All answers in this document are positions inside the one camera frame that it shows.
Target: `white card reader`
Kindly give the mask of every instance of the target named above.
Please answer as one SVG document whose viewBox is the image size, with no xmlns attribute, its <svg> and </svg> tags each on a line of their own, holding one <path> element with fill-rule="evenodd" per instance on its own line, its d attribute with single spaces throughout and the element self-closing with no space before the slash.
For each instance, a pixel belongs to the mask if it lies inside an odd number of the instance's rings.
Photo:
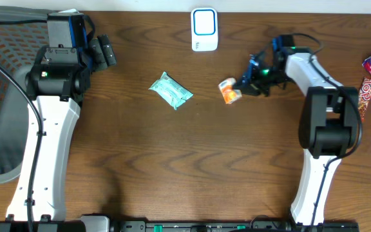
<svg viewBox="0 0 371 232">
<path fill-rule="evenodd" d="M 218 44 L 217 11 L 196 8 L 191 12 L 191 48 L 196 52 L 214 51 Z"/>
</svg>

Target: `wood grain surface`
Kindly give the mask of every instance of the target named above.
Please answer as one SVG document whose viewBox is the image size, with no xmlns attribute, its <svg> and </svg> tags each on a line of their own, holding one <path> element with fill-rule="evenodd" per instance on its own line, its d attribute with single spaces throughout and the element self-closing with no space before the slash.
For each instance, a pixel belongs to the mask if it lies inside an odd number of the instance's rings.
<svg viewBox="0 0 371 232">
<path fill-rule="evenodd" d="M 303 165 L 301 92 L 289 84 L 226 105 L 217 84 L 240 77 L 250 53 L 289 32 L 321 39 L 320 63 L 344 85 L 358 88 L 368 75 L 361 63 L 371 55 L 371 15 L 219 14 L 218 49 L 195 53 L 188 13 L 87 14 L 97 34 L 109 35 L 118 65 L 91 78 L 71 142 L 67 219 L 94 212 L 159 221 L 286 217 Z M 148 90 L 163 71 L 194 94 L 177 111 Z M 371 103 L 364 125 L 362 145 L 336 172 L 325 218 L 356 220 L 367 232 Z M 15 186 L 0 185 L 0 220 Z"/>
</svg>

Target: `teal snack packet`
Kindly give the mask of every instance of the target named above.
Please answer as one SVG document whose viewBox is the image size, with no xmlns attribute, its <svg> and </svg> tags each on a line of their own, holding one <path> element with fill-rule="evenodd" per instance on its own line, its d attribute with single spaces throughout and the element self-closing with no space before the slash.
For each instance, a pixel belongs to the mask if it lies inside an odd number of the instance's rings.
<svg viewBox="0 0 371 232">
<path fill-rule="evenodd" d="M 156 80 L 149 90 L 156 91 L 174 110 L 177 110 L 177 107 L 193 96 L 190 91 L 174 81 L 166 72 L 162 73 L 159 80 Z"/>
</svg>

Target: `green light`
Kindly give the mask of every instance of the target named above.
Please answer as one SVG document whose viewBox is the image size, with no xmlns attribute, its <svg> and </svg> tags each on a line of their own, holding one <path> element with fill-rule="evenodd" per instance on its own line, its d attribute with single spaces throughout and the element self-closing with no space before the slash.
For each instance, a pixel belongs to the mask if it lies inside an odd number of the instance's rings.
<svg viewBox="0 0 371 232">
<path fill-rule="evenodd" d="M 262 70 L 263 75 L 267 75 L 270 70 Z"/>
</svg>

